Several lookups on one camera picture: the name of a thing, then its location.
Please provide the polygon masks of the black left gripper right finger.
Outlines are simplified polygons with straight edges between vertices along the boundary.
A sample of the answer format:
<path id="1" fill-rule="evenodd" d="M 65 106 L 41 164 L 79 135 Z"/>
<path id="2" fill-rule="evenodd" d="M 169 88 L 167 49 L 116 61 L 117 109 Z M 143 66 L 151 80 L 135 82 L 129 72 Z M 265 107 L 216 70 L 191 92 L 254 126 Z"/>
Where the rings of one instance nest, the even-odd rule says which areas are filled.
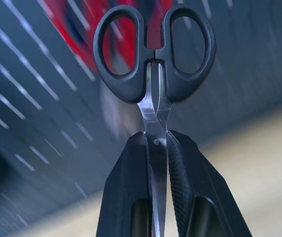
<path id="1" fill-rule="evenodd" d="M 249 237 L 230 189 L 187 135 L 167 134 L 172 200 L 180 237 Z"/>

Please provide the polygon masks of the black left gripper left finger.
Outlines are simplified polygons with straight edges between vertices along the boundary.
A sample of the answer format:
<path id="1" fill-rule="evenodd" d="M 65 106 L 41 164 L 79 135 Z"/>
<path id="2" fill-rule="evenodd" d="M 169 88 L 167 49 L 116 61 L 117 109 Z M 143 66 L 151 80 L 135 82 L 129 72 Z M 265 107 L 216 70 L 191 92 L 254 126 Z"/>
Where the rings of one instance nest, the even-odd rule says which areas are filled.
<path id="1" fill-rule="evenodd" d="M 106 182 L 98 237 L 159 235 L 159 136 L 131 136 Z"/>

